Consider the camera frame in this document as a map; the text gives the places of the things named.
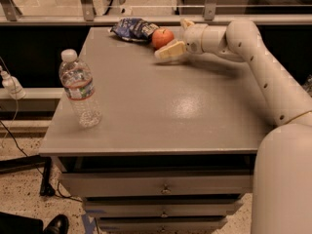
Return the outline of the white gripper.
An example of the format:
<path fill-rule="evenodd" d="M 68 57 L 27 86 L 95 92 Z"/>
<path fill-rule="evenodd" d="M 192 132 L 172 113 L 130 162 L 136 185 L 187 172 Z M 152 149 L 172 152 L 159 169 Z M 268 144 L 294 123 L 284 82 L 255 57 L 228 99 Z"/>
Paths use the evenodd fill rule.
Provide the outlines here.
<path fill-rule="evenodd" d="M 183 41 L 173 40 L 158 49 L 154 56 L 156 59 L 173 59 L 182 56 L 186 50 L 192 54 L 203 54 L 202 38 L 208 27 L 203 23 L 196 23 L 190 19 L 181 19 L 180 25 L 184 29 Z"/>

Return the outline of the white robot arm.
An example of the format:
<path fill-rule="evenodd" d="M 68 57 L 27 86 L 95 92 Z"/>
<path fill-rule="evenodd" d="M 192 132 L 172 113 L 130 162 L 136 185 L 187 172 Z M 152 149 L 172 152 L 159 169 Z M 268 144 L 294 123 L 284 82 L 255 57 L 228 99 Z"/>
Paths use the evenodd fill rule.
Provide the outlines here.
<path fill-rule="evenodd" d="M 312 234 L 312 97 L 267 50 L 253 21 L 211 26 L 184 19 L 181 26 L 182 39 L 155 57 L 210 53 L 246 62 L 277 125 L 255 158 L 251 234 Z"/>

